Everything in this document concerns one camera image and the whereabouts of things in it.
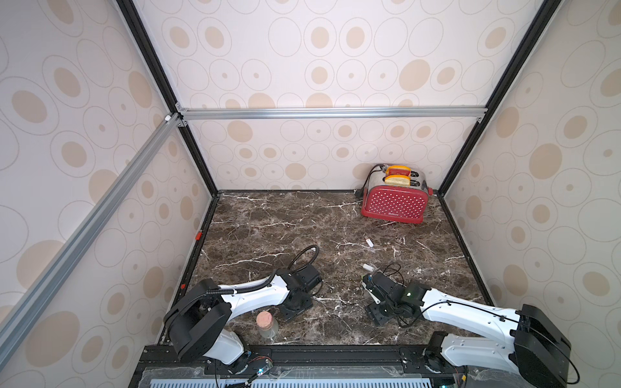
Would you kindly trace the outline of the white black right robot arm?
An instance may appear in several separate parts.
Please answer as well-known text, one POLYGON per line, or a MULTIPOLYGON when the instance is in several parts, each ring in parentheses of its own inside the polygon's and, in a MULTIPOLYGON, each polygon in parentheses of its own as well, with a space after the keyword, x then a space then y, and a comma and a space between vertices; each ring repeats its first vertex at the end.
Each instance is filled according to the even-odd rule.
POLYGON ((401 328, 422 321, 444 323, 471 336, 436 331, 423 357, 429 370, 477 366, 521 376, 534 387, 567 387, 581 380, 571 343, 536 306, 491 307, 413 281, 400 284, 379 270, 362 278, 373 298, 365 309, 378 326, 394 319, 401 328))

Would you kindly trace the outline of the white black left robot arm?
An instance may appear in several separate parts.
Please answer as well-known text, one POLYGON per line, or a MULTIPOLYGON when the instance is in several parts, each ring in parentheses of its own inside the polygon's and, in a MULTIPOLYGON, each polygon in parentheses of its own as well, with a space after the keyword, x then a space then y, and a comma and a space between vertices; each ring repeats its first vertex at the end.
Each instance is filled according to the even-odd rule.
POLYGON ((264 307, 277 307, 286 320, 295 318, 313 307, 311 292, 321 282, 312 265, 278 269, 265 279, 233 286, 204 279, 165 315, 165 332, 182 363, 208 357, 236 367, 247 362, 251 351, 238 334, 226 330, 229 321, 264 307))

